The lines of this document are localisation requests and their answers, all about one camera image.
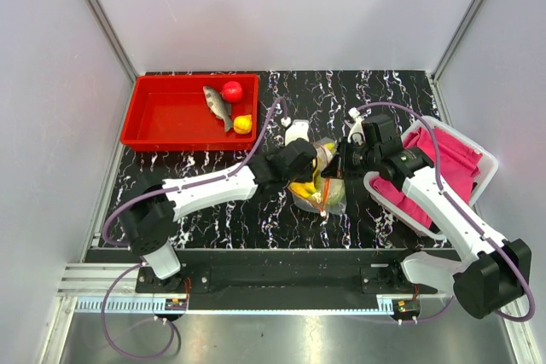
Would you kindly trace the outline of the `yellow fake banana bunch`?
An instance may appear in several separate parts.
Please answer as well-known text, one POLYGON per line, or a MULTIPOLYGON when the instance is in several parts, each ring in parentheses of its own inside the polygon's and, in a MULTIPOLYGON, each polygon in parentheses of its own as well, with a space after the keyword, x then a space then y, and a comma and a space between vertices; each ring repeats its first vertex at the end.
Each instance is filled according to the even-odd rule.
POLYGON ((315 202, 322 200, 322 191, 325 182, 321 172, 328 166, 335 152, 334 142, 316 142, 314 148, 317 151, 317 158, 313 162, 313 172, 310 182, 292 182, 289 190, 301 199, 308 199, 315 202))

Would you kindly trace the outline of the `red fake apple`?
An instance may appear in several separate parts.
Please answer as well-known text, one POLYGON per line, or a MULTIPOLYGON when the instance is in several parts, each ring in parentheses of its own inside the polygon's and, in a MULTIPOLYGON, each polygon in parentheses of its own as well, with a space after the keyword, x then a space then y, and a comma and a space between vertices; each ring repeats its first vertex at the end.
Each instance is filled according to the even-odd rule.
POLYGON ((238 81, 226 82, 221 90, 222 98, 228 103, 238 103, 243 99, 244 91, 238 81))

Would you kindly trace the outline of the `clear zip top bag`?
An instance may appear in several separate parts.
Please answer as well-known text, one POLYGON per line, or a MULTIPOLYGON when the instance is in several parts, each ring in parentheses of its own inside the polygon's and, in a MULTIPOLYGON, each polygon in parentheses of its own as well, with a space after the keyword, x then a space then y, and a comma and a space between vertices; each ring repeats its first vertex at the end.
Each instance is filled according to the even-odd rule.
POLYGON ((346 211, 345 184, 340 179, 324 178, 321 172, 334 158, 336 143, 323 138, 313 143, 317 151, 316 168, 311 182, 292 182, 288 189, 293 202, 302 211, 327 215, 341 215, 346 211))

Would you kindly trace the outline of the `yellow orange fake fruit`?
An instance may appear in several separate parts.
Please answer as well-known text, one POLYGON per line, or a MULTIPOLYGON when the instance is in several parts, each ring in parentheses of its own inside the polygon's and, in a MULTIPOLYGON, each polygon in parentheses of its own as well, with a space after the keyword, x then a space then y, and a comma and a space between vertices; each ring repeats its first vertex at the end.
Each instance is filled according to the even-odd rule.
POLYGON ((233 130, 238 135, 247 135, 253 129, 253 116, 251 114, 237 116, 233 120, 233 130))

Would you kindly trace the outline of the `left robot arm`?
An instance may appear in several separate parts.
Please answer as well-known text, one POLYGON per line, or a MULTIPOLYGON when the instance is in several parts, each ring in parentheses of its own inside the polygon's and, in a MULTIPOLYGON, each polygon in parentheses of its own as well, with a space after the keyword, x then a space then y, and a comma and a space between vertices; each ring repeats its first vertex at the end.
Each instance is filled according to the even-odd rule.
POLYGON ((184 272, 169 239, 177 222, 190 213, 256 195, 275 194, 292 182, 309 182, 317 167, 317 150, 298 138, 274 153, 254 155, 225 170, 187 179, 165 179, 120 206, 120 224, 131 252, 154 273, 165 292, 175 292, 184 272))

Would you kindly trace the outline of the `grey fake fish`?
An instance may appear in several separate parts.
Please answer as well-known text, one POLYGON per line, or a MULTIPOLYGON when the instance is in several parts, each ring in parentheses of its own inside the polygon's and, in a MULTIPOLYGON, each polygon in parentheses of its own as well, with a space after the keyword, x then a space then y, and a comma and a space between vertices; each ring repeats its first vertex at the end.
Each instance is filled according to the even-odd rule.
POLYGON ((231 104, 226 102, 223 97, 212 87, 204 86, 203 94, 206 98, 206 104, 210 112, 223 121, 224 131, 229 132, 233 128, 231 118, 231 104))

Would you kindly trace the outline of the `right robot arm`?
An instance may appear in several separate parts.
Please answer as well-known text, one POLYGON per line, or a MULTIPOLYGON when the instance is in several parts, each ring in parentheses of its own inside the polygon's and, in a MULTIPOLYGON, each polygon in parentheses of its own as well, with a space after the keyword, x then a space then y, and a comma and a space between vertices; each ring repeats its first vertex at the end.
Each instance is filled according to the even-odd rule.
POLYGON ((527 296, 529 311, 522 319, 531 319, 535 312, 529 287, 531 248, 523 240, 507 240, 483 221, 443 179, 439 166, 439 156, 430 158, 418 147, 405 148, 388 116, 357 115, 322 176, 350 184, 378 174, 421 207, 456 250, 457 260, 407 251, 387 271, 388 285, 395 292, 428 286, 455 298, 476 319, 527 296))

